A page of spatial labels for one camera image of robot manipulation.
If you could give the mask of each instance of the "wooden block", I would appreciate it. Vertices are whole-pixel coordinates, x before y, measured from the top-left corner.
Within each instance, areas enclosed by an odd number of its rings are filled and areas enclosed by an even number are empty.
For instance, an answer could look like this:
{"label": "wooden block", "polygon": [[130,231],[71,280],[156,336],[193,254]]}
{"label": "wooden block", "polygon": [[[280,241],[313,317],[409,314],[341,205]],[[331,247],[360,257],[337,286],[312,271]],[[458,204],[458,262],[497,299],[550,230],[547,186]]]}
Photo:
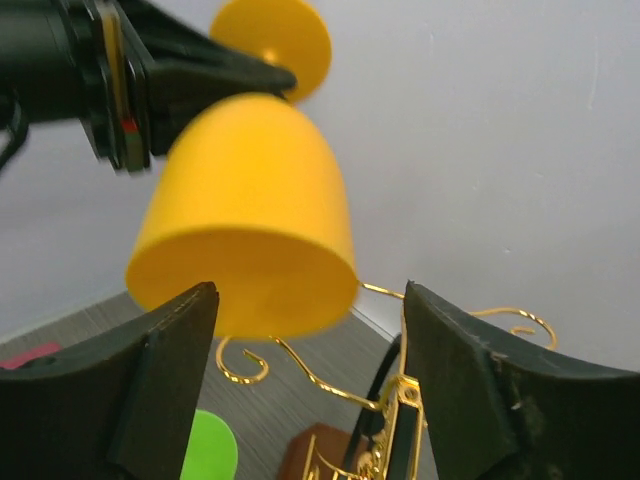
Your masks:
{"label": "wooden block", "polygon": [[[316,423],[291,440],[287,453],[280,464],[278,480],[303,480],[304,464],[307,459],[307,452],[309,451],[309,443],[313,435],[316,435],[317,451],[332,465],[341,466],[351,434],[323,423]],[[366,448],[367,442],[363,437],[358,445],[355,459],[357,459]],[[314,465],[320,467],[321,480],[331,480],[333,471],[326,467],[315,453],[311,459],[311,466]]]}

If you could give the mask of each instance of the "red object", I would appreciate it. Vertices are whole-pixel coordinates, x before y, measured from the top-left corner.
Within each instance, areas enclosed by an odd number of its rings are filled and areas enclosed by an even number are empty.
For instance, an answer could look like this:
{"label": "red object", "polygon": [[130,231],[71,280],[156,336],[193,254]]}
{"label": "red object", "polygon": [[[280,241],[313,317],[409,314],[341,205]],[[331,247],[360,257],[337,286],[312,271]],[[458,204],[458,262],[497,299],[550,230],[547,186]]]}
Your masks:
{"label": "red object", "polygon": [[57,343],[45,343],[44,345],[40,345],[39,347],[36,347],[33,350],[29,350],[28,352],[21,353],[17,357],[13,357],[9,360],[6,360],[0,363],[0,368],[4,368],[6,370],[14,370],[18,367],[21,367],[25,363],[33,360],[34,358],[44,357],[45,355],[50,355],[61,349],[62,347]]}
{"label": "red object", "polygon": [[138,125],[133,118],[125,118],[122,120],[122,129],[125,133],[134,133],[138,131]]}

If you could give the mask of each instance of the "gray floor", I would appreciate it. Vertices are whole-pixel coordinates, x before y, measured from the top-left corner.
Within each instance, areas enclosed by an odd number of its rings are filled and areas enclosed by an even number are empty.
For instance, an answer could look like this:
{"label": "gray floor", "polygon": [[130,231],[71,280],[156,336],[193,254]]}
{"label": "gray floor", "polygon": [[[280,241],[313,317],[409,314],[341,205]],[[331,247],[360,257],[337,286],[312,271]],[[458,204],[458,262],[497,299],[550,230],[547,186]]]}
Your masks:
{"label": "gray floor", "polygon": [[[0,345],[0,360],[45,342],[72,345],[139,313],[127,295],[117,296]],[[386,350],[387,341],[364,323],[349,318],[327,333],[292,342],[292,345],[320,378],[364,395]],[[313,386],[278,347],[247,347],[269,362],[269,377],[254,386],[229,383],[215,366],[214,344],[202,385],[200,407],[221,416],[234,431],[240,450],[236,479],[266,480],[275,478],[292,437],[316,422],[350,431],[357,408]],[[251,375],[257,367],[242,357],[241,350],[240,346],[231,345],[227,363],[238,373]],[[423,438],[419,478],[436,479],[428,436]]]}

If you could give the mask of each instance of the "black robotic arm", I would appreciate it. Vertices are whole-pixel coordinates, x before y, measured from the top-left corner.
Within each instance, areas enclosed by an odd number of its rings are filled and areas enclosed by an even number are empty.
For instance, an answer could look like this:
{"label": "black robotic arm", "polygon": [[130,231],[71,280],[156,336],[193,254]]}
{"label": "black robotic arm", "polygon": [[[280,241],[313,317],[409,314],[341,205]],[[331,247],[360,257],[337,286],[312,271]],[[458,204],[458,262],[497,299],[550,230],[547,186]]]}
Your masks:
{"label": "black robotic arm", "polygon": [[96,157],[148,169],[203,109],[282,96],[293,73],[209,40],[144,0],[0,0],[0,169],[30,124],[78,119]]}

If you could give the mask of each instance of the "gold metal rack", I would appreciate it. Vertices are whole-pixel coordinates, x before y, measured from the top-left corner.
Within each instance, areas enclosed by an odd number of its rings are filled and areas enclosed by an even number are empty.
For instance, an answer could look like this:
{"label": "gold metal rack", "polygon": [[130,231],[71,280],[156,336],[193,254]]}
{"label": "gold metal rack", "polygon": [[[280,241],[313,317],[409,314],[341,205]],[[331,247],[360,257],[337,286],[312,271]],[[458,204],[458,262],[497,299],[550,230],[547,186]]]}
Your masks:
{"label": "gold metal rack", "polygon": [[[383,295],[388,295],[394,298],[403,300],[404,295],[392,290],[387,290],[382,287],[371,285],[368,283],[361,284],[364,289],[371,290]],[[550,342],[546,346],[549,350],[555,350],[558,344],[558,338],[553,328],[542,318],[514,307],[498,307],[487,310],[481,310],[477,312],[471,312],[476,317],[487,317],[491,315],[499,314],[512,314],[520,315],[532,320],[542,327],[550,337]],[[311,437],[309,447],[307,451],[306,463],[302,480],[328,480],[320,478],[320,470],[318,464],[313,464],[312,460],[314,455],[332,472],[332,480],[338,480],[339,478],[347,478],[352,480],[387,480],[387,472],[389,468],[389,462],[391,460],[391,452],[393,450],[393,438],[398,423],[398,414],[400,408],[414,409],[417,421],[415,423],[416,428],[412,438],[411,459],[409,464],[409,479],[416,480],[418,474],[418,465],[420,460],[420,445],[422,443],[422,431],[427,426],[424,405],[420,394],[420,385],[418,380],[407,375],[406,363],[407,363],[407,335],[406,325],[404,320],[404,314],[402,314],[402,332],[401,332],[401,344],[400,344],[400,359],[398,371],[390,376],[385,386],[382,389],[382,395],[380,400],[373,401],[363,398],[355,393],[348,392],[337,388],[328,382],[320,379],[313,371],[305,364],[300,356],[295,352],[291,346],[278,337],[270,337],[270,340],[279,345],[298,365],[298,367],[309,378],[311,383],[318,386],[321,390],[324,390],[332,395],[340,398],[344,398],[347,401],[355,403],[361,408],[370,410],[372,412],[382,412],[385,425],[383,429],[374,436],[374,446],[371,450],[363,453],[357,460],[357,469],[355,472],[347,472],[331,464],[317,449],[316,440],[314,436]],[[518,334],[535,334],[535,329],[525,326],[513,327],[510,332],[514,335]],[[224,350],[232,340],[231,337],[225,337],[218,348],[216,349],[216,365],[218,369],[224,374],[224,376],[233,383],[240,385],[252,385],[261,382],[269,374],[269,364],[260,356],[255,353],[244,349],[243,354],[257,363],[260,366],[260,372],[253,376],[242,376],[233,373],[224,363]]]}

